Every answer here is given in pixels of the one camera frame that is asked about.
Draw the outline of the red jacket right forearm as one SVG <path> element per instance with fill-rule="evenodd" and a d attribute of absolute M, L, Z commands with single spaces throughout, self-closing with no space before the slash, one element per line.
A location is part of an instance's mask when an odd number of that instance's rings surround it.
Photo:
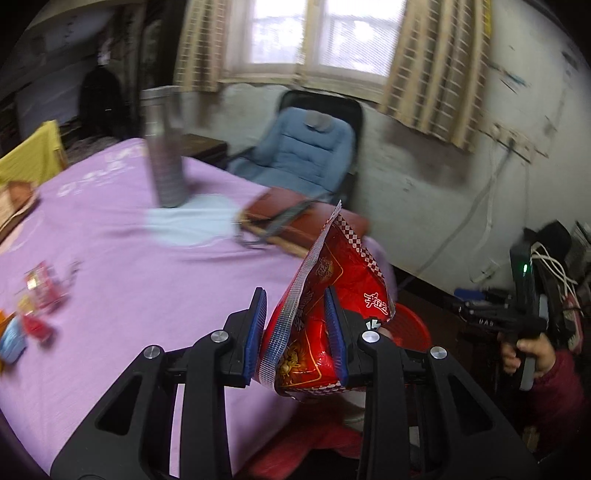
<path fill-rule="evenodd" d="M 554 366 L 535 380 L 533 398 L 538 417 L 549 427 L 574 430 L 583 422 L 590 402 L 570 351 L 556 353 Z"/>

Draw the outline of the person right hand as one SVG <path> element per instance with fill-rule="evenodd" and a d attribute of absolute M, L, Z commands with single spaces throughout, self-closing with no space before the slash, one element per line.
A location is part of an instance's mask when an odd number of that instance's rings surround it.
<path fill-rule="evenodd" d="M 536 339 L 518 340 L 515 345 L 505 341 L 501 343 L 503 370 L 507 374 L 514 374 L 520 368 L 522 360 L 518 357 L 519 352 L 535 359 L 535 378 L 549 373 L 556 363 L 555 350 L 544 333 Z"/>

